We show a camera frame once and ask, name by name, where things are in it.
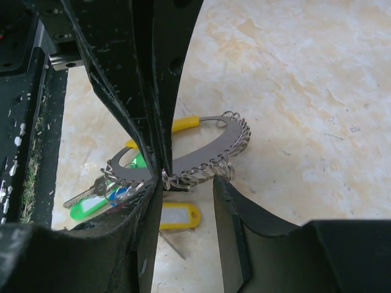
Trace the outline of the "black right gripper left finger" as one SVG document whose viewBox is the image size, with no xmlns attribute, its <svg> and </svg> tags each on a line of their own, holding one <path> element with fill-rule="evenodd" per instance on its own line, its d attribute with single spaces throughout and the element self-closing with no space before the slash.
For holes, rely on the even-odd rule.
<svg viewBox="0 0 391 293">
<path fill-rule="evenodd" d="M 2 292 L 150 292 L 163 184 L 72 230 L 1 226 Z"/>
</svg>

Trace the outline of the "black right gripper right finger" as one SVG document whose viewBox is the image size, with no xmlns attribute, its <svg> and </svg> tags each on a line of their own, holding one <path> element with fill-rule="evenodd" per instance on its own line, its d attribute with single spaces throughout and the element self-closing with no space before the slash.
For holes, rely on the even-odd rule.
<svg viewBox="0 0 391 293">
<path fill-rule="evenodd" d="M 297 226 L 213 180 L 225 292 L 389 292 L 389 220 Z"/>
</svg>

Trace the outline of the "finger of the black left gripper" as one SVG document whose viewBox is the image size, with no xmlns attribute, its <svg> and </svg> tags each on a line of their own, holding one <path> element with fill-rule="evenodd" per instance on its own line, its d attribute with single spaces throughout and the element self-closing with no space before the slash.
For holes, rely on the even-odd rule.
<svg viewBox="0 0 391 293">
<path fill-rule="evenodd" d="M 152 34 L 144 1 L 63 1 L 94 92 L 136 141 L 149 172 L 159 169 L 149 77 Z"/>
<path fill-rule="evenodd" d="M 201 0 L 153 1 L 152 70 L 162 168 L 171 175 L 172 124 L 184 62 Z"/>
</svg>

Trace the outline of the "green key tag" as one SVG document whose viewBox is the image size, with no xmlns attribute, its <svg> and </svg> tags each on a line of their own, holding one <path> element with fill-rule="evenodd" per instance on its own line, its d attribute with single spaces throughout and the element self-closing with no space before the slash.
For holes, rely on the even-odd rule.
<svg viewBox="0 0 391 293">
<path fill-rule="evenodd" d="M 85 220 L 90 216 L 101 214 L 102 212 L 107 211 L 109 208 L 124 202 L 124 199 L 114 197 L 109 197 L 109 199 L 98 196 L 87 198 L 71 207 L 70 218 L 76 221 Z"/>
<path fill-rule="evenodd" d="M 131 162 L 125 164 L 125 168 L 146 168 L 147 164 L 141 153 L 135 155 Z"/>
</svg>

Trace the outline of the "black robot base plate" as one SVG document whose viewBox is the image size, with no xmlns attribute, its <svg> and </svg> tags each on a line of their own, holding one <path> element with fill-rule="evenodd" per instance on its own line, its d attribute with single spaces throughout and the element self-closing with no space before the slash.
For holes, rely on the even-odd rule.
<svg viewBox="0 0 391 293">
<path fill-rule="evenodd" d="M 1 2 L 1 223 L 51 226 L 68 71 L 81 65 L 60 1 Z"/>
</svg>

